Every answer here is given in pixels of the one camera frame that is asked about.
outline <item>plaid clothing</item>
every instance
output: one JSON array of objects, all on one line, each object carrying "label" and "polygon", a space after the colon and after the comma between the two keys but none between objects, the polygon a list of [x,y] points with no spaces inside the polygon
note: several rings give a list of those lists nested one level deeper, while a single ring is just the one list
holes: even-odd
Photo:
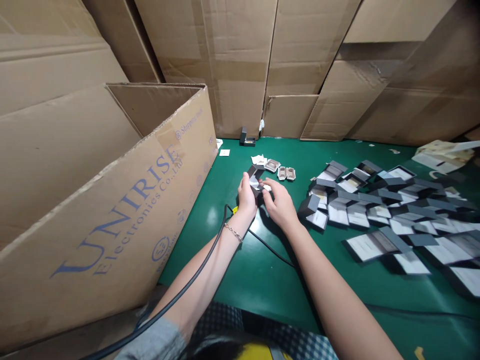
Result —
[{"label": "plaid clothing", "polygon": [[[199,340],[212,333],[226,330],[240,333],[245,331],[242,311],[212,301],[198,321],[191,338]],[[338,360],[328,338],[290,325],[267,319],[259,336],[276,344],[293,360]]]}]

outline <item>yellow object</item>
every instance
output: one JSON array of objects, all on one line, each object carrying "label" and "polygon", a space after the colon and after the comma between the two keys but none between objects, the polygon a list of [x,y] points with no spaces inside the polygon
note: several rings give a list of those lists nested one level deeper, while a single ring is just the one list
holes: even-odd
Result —
[{"label": "yellow object", "polygon": [[[283,353],[286,360],[292,360],[290,356]],[[238,357],[238,360],[267,360],[272,359],[272,353],[267,345],[260,343],[248,343],[244,346],[243,352]]]},{"label": "yellow object", "polygon": [[424,348],[417,346],[413,353],[416,355],[416,358],[418,360],[425,360],[423,352],[424,352]]}]

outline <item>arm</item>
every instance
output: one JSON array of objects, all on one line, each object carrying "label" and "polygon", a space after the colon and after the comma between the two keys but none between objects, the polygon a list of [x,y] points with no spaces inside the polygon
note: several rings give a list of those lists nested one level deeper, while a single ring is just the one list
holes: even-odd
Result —
[{"label": "arm", "polygon": [[379,323],[300,223],[287,189],[271,179],[263,183],[272,188],[275,196],[272,201],[270,193],[263,191],[266,210],[290,241],[338,358],[402,359]]},{"label": "arm", "polygon": [[[238,187],[238,198],[238,211],[228,221],[228,225],[243,237],[257,212],[255,197],[246,172],[243,173],[243,178]],[[210,240],[185,265],[151,313],[150,318],[167,305],[192,278],[210,251],[214,240],[215,238]],[[163,316],[178,326],[186,342],[190,340],[195,325],[212,301],[239,244],[239,239],[224,227],[220,239],[201,273],[185,294]]]}]

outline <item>hand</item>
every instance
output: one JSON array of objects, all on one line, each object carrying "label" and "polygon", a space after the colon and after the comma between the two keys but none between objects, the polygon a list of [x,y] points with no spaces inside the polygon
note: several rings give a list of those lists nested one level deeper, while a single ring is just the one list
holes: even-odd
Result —
[{"label": "hand", "polygon": [[249,174],[244,172],[240,185],[238,186],[238,211],[251,215],[252,219],[257,213],[257,203],[255,196],[250,186]]},{"label": "hand", "polygon": [[265,184],[271,187],[275,201],[272,200],[272,196],[267,190],[263,190],[263,200],[265,201],[266,211],[273,219],[273,221],[281,227],[285,233],[287,229],[299,225],[300,221],[297,216],[297,210],[295,209],[292,198],[290,197],[287,189],[270,178],[261,181],[260,184]]}]

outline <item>gray sleeve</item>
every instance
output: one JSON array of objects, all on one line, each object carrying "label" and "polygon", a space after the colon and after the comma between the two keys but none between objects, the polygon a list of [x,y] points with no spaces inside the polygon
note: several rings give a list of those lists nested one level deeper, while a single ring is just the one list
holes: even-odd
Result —
[{"label": "gray sleeve", "polygon": [[185,348],[179,328],[161,317],[143,334],[127,344],[115,360],[176,359]]}]

